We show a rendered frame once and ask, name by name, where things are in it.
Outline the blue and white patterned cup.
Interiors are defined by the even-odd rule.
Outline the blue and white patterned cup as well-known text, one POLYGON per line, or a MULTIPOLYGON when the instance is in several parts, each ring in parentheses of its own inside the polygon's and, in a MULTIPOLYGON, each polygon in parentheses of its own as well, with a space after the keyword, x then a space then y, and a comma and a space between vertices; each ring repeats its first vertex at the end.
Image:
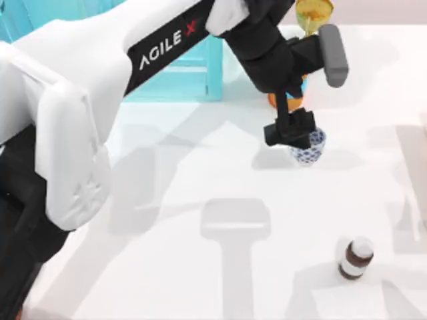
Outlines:
POLYGON ((290 147, 290 155, 301 166, 313 165, 320 159, 324 152, 326 138, 324 130, 317 127, 315 131, 309 134, 310 147, 308 149, 290 147))

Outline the orange round object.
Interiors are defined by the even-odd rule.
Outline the orange round object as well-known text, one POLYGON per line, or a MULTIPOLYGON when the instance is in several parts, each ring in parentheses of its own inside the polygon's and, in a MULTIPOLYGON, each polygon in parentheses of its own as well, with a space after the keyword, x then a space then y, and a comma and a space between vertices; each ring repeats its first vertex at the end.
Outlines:
MULTIPOLYGON (((303 82, 302 82, 302 85, 301 85, 301 91, 302 91, 302 94, 304 94, 304 92, 306 90, 306 84, 307 84, 307 75, 304 75, 302 77, 302 79, 303 79, 303 82)), ((301 96, 300 98, 295 98, 295 97, 291 96, 289 93, 286 93, 286 97, 288 99, 288 109, 289 109, 289 112, 292 112, 292 111, 300 108, 301 105, 302 105, 303 99, 304 99, 304 96, 301 96)), ((273 93, 268 93, 268 101, 269 101, 269 104, 274 109, 277 108, 277 105, 276 105, 276 96, 273 93)))

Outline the grey rounded box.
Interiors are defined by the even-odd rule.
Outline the grey rounded box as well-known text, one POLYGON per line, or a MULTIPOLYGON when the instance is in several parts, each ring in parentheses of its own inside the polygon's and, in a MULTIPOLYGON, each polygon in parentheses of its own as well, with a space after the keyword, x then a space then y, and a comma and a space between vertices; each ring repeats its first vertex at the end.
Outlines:
POLYGON ((318 30, 328 85, 340 88, 348 77, 348 61, 340 30, 336 25, 325 24, 318 30))

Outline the gold trophy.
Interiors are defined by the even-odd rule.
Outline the gold trophy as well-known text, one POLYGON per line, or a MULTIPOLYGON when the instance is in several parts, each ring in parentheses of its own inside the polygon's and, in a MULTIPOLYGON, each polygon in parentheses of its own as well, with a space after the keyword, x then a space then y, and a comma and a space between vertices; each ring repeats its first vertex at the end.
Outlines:
POLYGON ((296 21, 306 37, 325 25, 333 13, 331 0, 296 0, 296 21))

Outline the light blue rack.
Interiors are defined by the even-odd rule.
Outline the light blue rack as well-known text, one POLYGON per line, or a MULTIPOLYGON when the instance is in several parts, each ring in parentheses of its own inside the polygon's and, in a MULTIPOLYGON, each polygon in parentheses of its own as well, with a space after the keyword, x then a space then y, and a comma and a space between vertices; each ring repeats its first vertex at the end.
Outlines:
MULTIPOLYGON (((125 0, 0 0, 0 40, 14 42, 54 19, 104 13, 125 0)), ((126 102, 219 101, 223 43, 208 37, 125 98, 126 102)))

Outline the brown and white bottle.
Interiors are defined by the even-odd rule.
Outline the brown and white bottle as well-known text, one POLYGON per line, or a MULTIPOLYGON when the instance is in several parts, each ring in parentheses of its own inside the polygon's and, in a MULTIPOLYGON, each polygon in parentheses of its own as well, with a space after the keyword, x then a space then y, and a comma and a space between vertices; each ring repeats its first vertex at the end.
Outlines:
POLYGON ((366 237, 356 237, 351 240, 338 261, 340 275, 351 281, 363 276, 374 257, 374 246, 366 237))

